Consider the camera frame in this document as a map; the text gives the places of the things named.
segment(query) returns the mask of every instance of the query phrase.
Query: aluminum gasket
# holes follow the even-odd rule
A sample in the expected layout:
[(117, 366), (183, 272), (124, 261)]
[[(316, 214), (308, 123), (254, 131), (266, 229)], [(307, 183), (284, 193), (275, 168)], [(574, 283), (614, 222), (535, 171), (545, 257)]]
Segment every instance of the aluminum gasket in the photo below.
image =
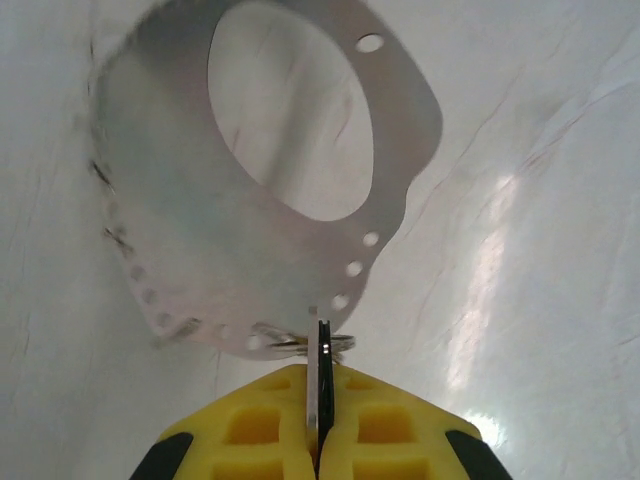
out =
[[(363, 3), (272, 2), (337, 44), (364, 91), (374, 141), (371, 190), (357, 211), (333, 222), (294, 211), (238, 163), (209, 101), (216, 26), (243, 1), (175, 0), (142, 20), (96, 81), (95, 170), (105, 232), (152, 330), (275, 359), (289, 354), (269, 349), (256, 324), (305, 335), (310, 306), (336, 329), (349, 317), (437, 149), (442, 116), (416, 64)], [(356, 48), (365, 37), (383, 43)]]

